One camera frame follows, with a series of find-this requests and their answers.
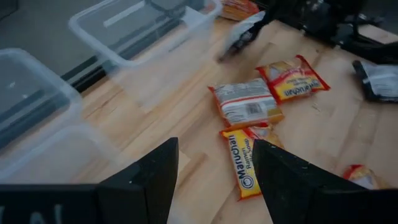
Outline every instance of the wood grain surface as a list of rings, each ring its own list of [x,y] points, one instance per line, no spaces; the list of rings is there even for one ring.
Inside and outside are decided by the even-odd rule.
[[[238,202],[234,168],[218,135],[223,122],[206,86],[248,81],[259,76],[256,66],[296,54],[312,64],[331,90],[282,105],[286,118],[275,131],[285,148],[337,175],[350,164],[365,164],[398,186],[398,106],[364,101],[351,66],[357,56],[273,22],[241,55],[217,64],[214,57],[233,24],[216,20],[206,63],[152,111],[142,110],[106,78],[83,94],[83,116],[110,138],[120,159],[133,162],[166,139],[179,138],[170,223],[272,223],[262,197]]]

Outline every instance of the transparent plastic tub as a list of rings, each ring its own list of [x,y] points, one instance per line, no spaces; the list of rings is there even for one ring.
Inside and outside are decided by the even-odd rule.
[[[0,50],[0,69],[0,184],[94,184],[122,169],[70,85],[19,49]]]
[[[145,110],[200,68],[220,0],[108,0],[74,15],[71,30]]]

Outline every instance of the ramen noodle package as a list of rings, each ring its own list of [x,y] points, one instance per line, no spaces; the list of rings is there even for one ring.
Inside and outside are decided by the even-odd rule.
[[[261,195],[261,189],[254,173],[252,147],[255,139],[263,139],[283,148],[278,137],[272,132],[272,128],[262,124],[234,131],[221,131],[220,134],[228,142],[240,191],[239,200]]]
[[[259,12],[257,5],[249,0],[221,0],[221,16],[235,21],[242,21]]]
[[[265,81],[210,86],[227,127],[242,128],[284,118]]]
[[[330,89],[301,55],[292,60],[257,67],[256,70],[267,82],[278,104]]]
[[[343,177],[369,190],[388,189],[391,187],[364,165],[349,166]]]

